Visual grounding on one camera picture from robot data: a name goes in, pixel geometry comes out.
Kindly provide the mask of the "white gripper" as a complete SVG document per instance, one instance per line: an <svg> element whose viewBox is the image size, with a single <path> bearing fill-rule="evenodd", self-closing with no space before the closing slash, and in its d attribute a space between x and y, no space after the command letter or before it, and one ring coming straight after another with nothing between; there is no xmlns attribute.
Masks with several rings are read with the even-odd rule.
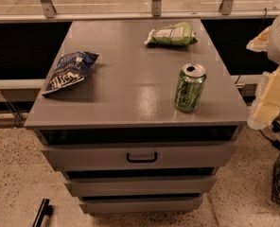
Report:
<svg viewBox="0 0 280 227"><path fill-rule="evenodd" d="M280 64L280 15L271 27L266 27L250 40L246 48L253 52L266 52L268 58ZM272 73L264 72L255 90L247 124L251 129L263 130L280 114L280 65Z"/></svg>

